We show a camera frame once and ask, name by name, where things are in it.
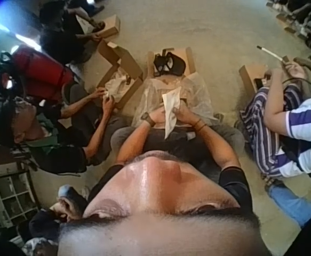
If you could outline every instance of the forehead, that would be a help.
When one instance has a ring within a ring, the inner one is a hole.
[[[67,232],[61,237],[59,255],[212,255],[216,251],[226,252],[216,255],[237,255],[251,246],[255,234],[251,225],[240,221],[141,215],[113,226]]]

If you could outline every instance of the white paper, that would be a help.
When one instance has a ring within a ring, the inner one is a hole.
[[[165,139],[170,135],[177,123],[177,117],[173,113],[173,108],[180,107],[180,89],[181,87],[178,87],[162,95],[165,107]]]

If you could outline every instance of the gray pants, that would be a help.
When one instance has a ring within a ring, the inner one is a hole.
[[[221,124],[216,120],[212,120],[210,128],[221,135],[232,146],[237,155],[243,154],[245,140],[239,130],[229,125]],[[125,127],[113,134],[111,148],[115,155],[118,154],[122,144],[134,130],[134,127]],[[220,167],[213,160],[202,138],[195,137],[188,140],[185,131],[173,131],[166,140],[164,138],[164,130],[151,129],[143,147],[143,152],[150,150],[168,151],[179,159],[195,166],[208,178],[218,181]]]
[[[78,100],[87,96],[88,93],[82,85],[74,84],[70,88],[69,104],[75,103]],[[80,130],[85,138],[87,145],[96,130],[96,123],[102,119],[103,110],[98,107],[93,101],[86,104],[80,111],[71,117],[71,124],[74,128]],[[111,151],[110,139],[117,130],[126,127],[126,121],[118,116],[112,115],[103,135],[102,143],[94,157],[90,160],[93,165],[102,163]]]

